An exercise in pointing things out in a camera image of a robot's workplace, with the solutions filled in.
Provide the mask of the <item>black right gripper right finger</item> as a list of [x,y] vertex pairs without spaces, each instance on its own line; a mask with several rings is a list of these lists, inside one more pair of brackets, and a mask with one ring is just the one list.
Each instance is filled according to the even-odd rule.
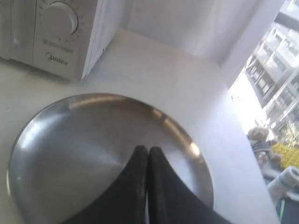
[[148,208],[151,224],[229,223],[188,189],[159,147],[148,157]]

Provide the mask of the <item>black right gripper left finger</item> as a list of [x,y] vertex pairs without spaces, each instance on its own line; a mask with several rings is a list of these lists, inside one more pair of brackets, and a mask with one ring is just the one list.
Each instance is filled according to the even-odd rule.
[[135,147],[127,165],[115,181],[90,205],[64,224],[146,223],[146,173],[148,150]]

